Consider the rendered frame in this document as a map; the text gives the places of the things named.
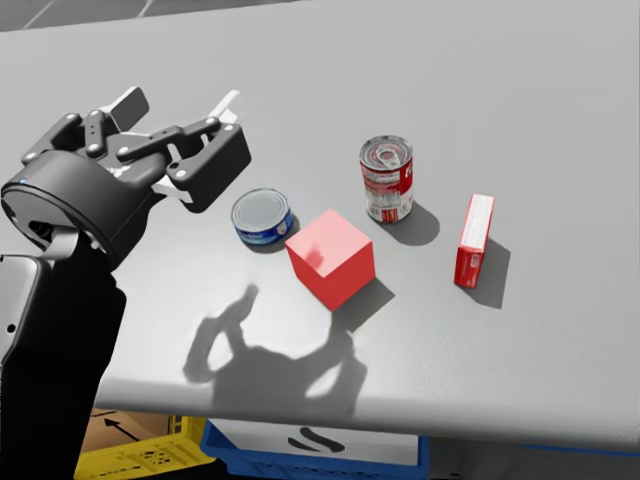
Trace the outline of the red and white can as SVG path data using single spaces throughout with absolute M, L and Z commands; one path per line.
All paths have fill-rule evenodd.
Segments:
M 411 212 L 413 154 L 412 145 L 395 135 L 376 136 L 361 147 L 366 211 L 376 222 L 396 223 Z

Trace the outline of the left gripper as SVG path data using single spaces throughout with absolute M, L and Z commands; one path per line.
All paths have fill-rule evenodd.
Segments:
M 187 126 L 125 133 L 148 112 L 145 94 L 134 86 L 85 116 L 65 114 L 22 156 L 28 164 L 2 186 L 2 205 L 14 226 L 41 250 L 56 230 L 78 230 L 115 270 L 144 235 L 149 212 L 160 200 L 173 197 L 202 213 L 252 160 L 236 89 Z M 107 139 L 120 133 L 123 144 L 105 155 Z

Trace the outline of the red cube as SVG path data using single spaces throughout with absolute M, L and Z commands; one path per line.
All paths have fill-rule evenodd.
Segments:
M 372 240 L 328 210 L 285 241 L 294 273 L 330 311 L 376 275 Z

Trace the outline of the blue flat can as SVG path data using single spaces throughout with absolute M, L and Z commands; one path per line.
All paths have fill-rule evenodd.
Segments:
M 272 188 L 258 188 L 234 203 L 231 221 L 244 243 L 264 246 L 280 241 L 289 233 L 293 216 L 284 194 Z

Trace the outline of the blue box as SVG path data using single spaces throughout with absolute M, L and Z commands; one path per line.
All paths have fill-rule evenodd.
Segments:
M 221 460 L 232 475 L 268 480 L 426 480 L 428 476 L 429 439 L 424 436 L 417 436 L 418 464 L 405 466 L 241 450 L 216 433 L 210 420 L 205 426 L 201 450 Z

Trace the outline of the yellow box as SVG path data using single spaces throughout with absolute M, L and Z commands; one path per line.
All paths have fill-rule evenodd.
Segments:
M 200 448 L 206 424 L 171 416 L 167 435 L 81 453 L 74 480 L 132 480 L 212 463 Z

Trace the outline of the white box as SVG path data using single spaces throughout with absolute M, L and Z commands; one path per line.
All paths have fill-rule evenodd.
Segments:
M 415 435 L 222 419 L 211 419 L 209 423 L 216 433 L 241 450 L 418 464 L 419 439 Z

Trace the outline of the red and white carton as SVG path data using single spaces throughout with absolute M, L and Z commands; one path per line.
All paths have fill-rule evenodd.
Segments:
M 474 193 L 468 204 L 458 242 L 454 283 L 475 289 L 483 264 L 494 211 L 495 197 Z

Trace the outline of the brown box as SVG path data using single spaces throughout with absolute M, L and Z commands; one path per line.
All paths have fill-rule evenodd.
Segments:
M 169 433 L 170 416 L 93 409 L 81 452 L 92 452 Z

